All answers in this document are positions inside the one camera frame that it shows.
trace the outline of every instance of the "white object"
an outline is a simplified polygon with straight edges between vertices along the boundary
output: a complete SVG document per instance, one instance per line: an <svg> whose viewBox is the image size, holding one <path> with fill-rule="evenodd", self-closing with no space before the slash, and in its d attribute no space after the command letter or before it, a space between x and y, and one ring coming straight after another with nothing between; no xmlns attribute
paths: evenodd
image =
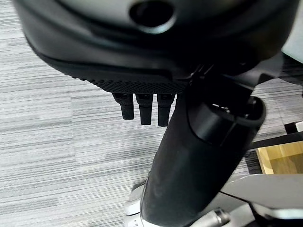
<svg viewBox="0 0 303 227"><path fill-rule="evenodd" d="M303 63L303 0L301 0L290 36L282 51Z"/></svg>
<svg viewBox="0 0 303 227"><path fill-rule="evenodd" d="M303 131L303 122L297 122L295 124L295 126L296 126L298 132Z"/></svg>
<svg viewBox="0 0 303 227"><path fill-rule="evenodd" d="M124 227L143 227L140 213L124 217Z"/></svg>
<svg viewBox="0 0 303 227"><path fill-rule="evenodd" d="M124 204L126 215L133 215L140 213L140 201L141 201L143 190L144 190L144 185L132 191L128 201L126 201L126 203Z"/></svg>

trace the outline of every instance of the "round hole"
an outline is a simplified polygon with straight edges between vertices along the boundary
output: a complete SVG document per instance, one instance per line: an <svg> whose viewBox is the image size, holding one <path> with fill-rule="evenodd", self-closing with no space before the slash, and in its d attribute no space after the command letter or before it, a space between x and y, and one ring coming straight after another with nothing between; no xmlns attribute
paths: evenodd
<svg viewBox="0 0 303 227"><path fill-rule="evenodd" d="M159 0L138 2L129 11L131 19L136 24L149 28L166 24L173 14L173 6Z"/></svg>

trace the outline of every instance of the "wooden surface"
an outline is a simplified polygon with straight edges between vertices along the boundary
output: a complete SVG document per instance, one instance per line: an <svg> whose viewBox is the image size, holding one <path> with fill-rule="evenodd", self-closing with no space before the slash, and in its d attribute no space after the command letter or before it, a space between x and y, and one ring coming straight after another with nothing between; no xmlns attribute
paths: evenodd
<svg viewBox="0 0 303 227"><path fill-rule="evenodd" d="M303 68L286 60L282 79L254 92L268 112L256 140L303 120ZM122 120L111 94L36 57L0 0L0 227L122 227L123 203L165 132L155 102L151 126L140 125L137 105L134 117ZM260 172L254 151L235 174L248 172Z"/></svg>
<svg viewBox="0 0 303 227"><path fill-rule="evenodd" d="M303 142L258 148L264 174L303 174Z"/></svg>

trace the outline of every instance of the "striped carpet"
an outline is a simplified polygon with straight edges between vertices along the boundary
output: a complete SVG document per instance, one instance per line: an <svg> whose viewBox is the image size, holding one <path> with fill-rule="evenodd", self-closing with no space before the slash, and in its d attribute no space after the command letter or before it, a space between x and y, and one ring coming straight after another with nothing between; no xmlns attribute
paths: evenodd
<svg viewBox="0 0 303 227"><path fill-rule="evenodd" d="M303 120L302 74L289 60L283 80L257 87L268 109L257 140ZM111 94L36 57L11 2L0 0L0 227L122 227L123 203L165 131L155 102L151 126L140 125L137 105L134 115L123 121ZM235 173L248 167L260 172L254 152Z"/></svg>

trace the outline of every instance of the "wooden board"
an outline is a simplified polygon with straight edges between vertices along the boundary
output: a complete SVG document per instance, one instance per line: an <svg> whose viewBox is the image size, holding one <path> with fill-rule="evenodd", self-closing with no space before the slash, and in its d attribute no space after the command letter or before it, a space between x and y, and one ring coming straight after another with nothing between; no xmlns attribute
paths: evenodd
<svg viewBox="0 0 303 227"><path fill-rule="evenodd" d="M264 174L303 174L303 141L258 148Z"/></svg>

